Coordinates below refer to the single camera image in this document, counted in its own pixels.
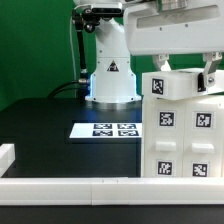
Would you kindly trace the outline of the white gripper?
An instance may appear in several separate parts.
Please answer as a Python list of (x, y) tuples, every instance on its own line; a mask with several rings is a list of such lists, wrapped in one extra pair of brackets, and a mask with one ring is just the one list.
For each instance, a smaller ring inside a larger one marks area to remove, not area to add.
[(204, 53), (204, 70), (197, 91), (215, 85), (215, 72), (224, 52), (224, 3), (189, 3), (158, 11), (156, 3), (142, 3), (124, 12), (126, 43), (132, 55), (153, 55), (158, 71), (170, 71), (169, 55)]

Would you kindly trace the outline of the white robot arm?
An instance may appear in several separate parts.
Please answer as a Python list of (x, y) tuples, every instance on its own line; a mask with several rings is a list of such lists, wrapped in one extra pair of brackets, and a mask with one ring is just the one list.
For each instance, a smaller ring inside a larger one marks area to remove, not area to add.
[(73, 23), (96, 34), (97, 68), (88, 101), (138, 101), (129, 58), (151, 56), (144, 75), (153, 97), (169, 100), (224, 91), (224, 0), (73, 0)]

